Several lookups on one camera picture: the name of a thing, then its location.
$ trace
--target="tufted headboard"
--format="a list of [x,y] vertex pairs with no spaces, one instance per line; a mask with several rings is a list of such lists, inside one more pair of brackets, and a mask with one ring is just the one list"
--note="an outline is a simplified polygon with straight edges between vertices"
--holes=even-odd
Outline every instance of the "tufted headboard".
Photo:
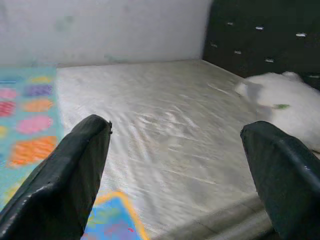
[[241,77],[295,72],[320,90],[320,2],[214,0],[203,59]]

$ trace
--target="white pillow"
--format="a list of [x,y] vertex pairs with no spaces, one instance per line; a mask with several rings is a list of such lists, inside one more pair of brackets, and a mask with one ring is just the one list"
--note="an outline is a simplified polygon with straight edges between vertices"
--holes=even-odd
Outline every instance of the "white pillow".
[[250,102],[259,120],[272,123],[320,152],[320,92],[293,72],[246,78],[235,91]]

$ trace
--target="white wall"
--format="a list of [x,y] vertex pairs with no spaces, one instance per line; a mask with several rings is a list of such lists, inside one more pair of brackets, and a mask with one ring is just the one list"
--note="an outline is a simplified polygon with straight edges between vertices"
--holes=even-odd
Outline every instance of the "white wall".
[[0,0],[0,65],[201,57],[211,0]]

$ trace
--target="foam play mat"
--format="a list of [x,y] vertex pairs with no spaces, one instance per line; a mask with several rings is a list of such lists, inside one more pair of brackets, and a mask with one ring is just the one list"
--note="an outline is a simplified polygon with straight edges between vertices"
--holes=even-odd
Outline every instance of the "foam play mat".
[[127,196],[113,192],[96,198],[81,240],[148,240]]
[[61,140],[56,69],[0,68],[0,210]]

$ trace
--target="white mattress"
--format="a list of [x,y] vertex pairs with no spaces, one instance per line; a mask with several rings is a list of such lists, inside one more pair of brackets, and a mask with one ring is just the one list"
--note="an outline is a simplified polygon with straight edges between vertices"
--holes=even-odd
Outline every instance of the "white mattress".
[[238,81],[192,60],[60,68],[57,87],[66,134],[90,114],[112,121],[99,194],[127,193],[154,237],[256,192]]

